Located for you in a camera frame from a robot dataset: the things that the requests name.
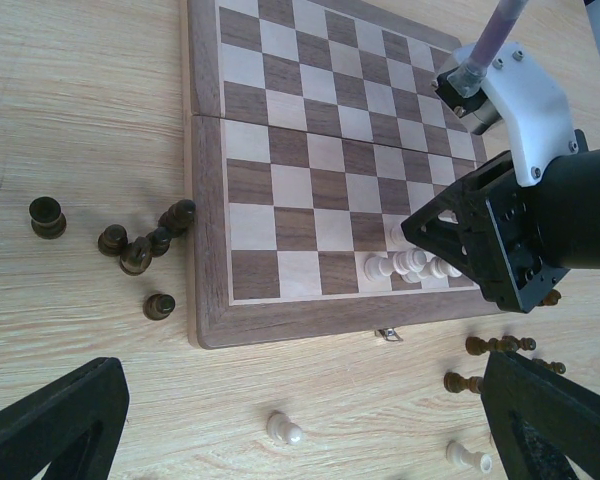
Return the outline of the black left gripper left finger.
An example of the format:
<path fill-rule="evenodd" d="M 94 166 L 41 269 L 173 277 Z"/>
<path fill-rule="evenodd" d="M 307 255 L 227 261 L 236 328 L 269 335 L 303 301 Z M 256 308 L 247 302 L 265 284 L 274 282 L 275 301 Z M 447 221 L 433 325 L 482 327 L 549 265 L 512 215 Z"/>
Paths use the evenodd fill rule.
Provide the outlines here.
<path fill-rule="evenodd" d="M 0 479 L 106 479 L 128 407 L 120 360 L 99 357 L 0 410 Z"/>

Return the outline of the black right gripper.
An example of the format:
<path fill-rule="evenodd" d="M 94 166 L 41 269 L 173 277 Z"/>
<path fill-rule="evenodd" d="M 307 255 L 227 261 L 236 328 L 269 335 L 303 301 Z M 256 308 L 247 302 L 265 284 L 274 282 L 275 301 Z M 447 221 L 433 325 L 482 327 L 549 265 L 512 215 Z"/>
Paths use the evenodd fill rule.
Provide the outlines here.
<path fill-rule="evenodd" d="M 600 270 L 600 149 L 554 159 L 527 188 L 515 187 L 512 155 L 502 152 L 401 229 L 408 242 L 478 284 L 500 310 L 528 313 L 568 271 Z"/>

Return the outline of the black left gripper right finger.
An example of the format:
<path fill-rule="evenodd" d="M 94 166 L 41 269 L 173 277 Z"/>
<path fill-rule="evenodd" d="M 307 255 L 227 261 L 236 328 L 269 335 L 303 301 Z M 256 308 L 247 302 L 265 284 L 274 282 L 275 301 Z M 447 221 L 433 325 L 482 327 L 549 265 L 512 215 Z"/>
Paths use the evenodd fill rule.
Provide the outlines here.
<path fill-rule="evenodd" d="M 513 352 L 492 353 L 481 400 L 509 479 L 600 479 L 600 395 Z"/>

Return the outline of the white chess queen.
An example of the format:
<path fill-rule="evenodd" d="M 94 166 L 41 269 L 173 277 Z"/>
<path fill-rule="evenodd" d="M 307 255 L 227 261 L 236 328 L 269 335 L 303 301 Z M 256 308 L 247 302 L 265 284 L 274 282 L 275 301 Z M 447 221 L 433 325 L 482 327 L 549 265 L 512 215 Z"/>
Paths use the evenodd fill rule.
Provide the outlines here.
<path fill-rule="evenodd" d="M 394 271 L 406 283 L 420 283 L 424 278 L 422 271 L 428 263 L 426 253 L 419 248 L 410 248 L 402 252 L 395 252 L 392 256 Z"/>

